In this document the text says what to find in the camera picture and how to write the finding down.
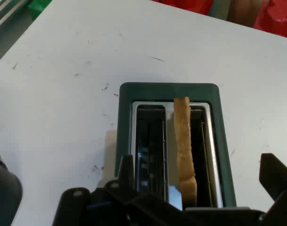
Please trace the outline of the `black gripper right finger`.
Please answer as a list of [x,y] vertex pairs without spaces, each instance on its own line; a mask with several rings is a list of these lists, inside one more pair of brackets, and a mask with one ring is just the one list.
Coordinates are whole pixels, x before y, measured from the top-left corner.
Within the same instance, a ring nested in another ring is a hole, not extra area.
[[274,154],[261,155],[259,181],[274,204],[262,218],[263,226],[287,226],[287,166]]

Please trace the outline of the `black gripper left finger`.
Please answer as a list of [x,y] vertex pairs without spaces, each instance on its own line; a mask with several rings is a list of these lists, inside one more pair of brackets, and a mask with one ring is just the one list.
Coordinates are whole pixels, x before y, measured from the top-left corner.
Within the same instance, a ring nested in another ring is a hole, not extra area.
[[117,180],[90,192],[66,190],[59,201],[54,226],[184,226],[184,214],[149,193],[133,188],[133,157],[121,159]]

